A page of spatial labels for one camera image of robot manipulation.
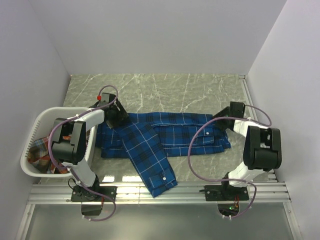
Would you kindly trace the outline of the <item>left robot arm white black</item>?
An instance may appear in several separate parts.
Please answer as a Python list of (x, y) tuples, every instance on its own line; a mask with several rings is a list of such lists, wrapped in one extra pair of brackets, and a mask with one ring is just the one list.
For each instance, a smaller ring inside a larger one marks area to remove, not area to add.
[(129, 122), (129, 115), (118, 100), (117, 94), (100, 93), (94, 108), (70, 118), (57, 118), (49, 135), (48, 153), (55, 165), (62, 164), (74, 180), (75, 195), (96, 201), (106, 195), (100, 187), (98, 176), (86, 160), (87, 132), (102, 123), (110, 128)]

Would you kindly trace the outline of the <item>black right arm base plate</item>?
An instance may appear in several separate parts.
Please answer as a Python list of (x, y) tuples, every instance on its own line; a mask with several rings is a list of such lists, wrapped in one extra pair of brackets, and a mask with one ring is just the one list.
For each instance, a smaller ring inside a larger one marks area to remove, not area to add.
[(204, 193), (207, 202), (248, 201), (249, 194), (246, 187), (234, 187), (223, 185), (205, 185), (199, 190)]

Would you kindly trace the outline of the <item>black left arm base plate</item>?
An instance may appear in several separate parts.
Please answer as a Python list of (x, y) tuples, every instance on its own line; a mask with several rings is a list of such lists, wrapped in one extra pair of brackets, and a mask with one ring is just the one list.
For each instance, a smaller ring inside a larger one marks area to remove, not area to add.
[[(101, 195), (108, 196), (112, 200), (116, 199), (117, 187), (116, 186), (100, 186), (97, 192)], [(76, 185), (71, 194), (70, 201), (75, 203), (87, 203), (87, 202), (110, 202), (110, 200), (102, 197), (101, 195), (87, 191), (81, 186)]]

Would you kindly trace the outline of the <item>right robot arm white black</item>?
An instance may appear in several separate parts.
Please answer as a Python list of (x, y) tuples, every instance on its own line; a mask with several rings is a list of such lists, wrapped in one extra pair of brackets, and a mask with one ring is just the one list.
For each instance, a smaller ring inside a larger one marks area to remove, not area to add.
[(215, 125), (220, 130), (230, 129), (245, 138), (243, 161), (224, 176), (221, 185), (206, 190), (216, 201), (248, 200), (248, 183), (264, 172), (278, 169), (282, 163), (280, 130), (253, 120), (243, 120), (246, 107), (243, 102), (231, 101), (213, 116), (214, 119), (233, 117), (219, 119)]

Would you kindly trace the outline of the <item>blue plaid long sleeve shirt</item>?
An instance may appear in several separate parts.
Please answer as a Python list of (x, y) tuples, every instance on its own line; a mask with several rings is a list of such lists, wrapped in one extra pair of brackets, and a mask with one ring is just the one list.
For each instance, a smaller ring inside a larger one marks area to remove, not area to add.
[(130, 159), (152, 197), (177, 186), (170, 157), (212, 155), (231, 148), (228, 135), (202, 113), (129, 113), (126, 125), (97, 127), (95, 146), (104, 159)]

